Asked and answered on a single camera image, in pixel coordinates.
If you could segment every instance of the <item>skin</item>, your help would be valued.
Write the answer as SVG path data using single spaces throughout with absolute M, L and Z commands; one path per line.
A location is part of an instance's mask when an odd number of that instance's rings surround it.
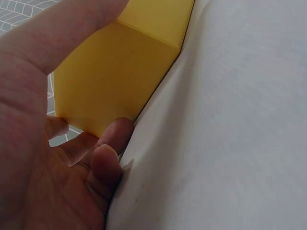
M 0 37 L 0 229 L 105 228 L 133 124 L 119 118 L 100 139 L 51 148 L 68 125 L 46 117 L 47 75 L 127 1 L 62 0 Z

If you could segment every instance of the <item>white sheet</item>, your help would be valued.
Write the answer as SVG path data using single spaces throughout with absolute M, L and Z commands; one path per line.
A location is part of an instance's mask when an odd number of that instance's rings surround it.
M 108 230 L 305 230 L 307 1 L 196 0 Z

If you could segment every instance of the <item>yellow box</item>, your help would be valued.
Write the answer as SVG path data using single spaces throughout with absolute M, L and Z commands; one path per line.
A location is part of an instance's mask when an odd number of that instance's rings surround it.
M 57 116 L 96 136 L 117 117 L 136 119 L 180 53 L 193 4 L 130 0 L 55 71 Z

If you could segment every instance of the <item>gray patterned surface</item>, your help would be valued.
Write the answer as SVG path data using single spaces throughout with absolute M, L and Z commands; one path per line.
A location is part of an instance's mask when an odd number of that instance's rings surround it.
M 37 15 L 42 10 L 53 5 L 58 0 L 0 0 L 0 36 L 10 29 L 24 23 L 29 18 Z M 48 115 L 55 115 L 53 97 L 53 74 L 48 76 Z M 59 145 L 76 137 L 81 133 L 74 127 L 70 127 L 68 134 L 56 137 L 50 141 L 51 146 Z

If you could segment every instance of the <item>fingernail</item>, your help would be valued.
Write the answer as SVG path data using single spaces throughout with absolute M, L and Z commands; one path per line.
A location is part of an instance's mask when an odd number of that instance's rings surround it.
M 99 148 L 108 148 L 112 153 L 114 153 L 114 155 L 116 156 L 117 160 L 119 160 L 119 156 L 118 156 L 117 152 L 111 146 L 109 146 L 107 144 L 103 144 Z

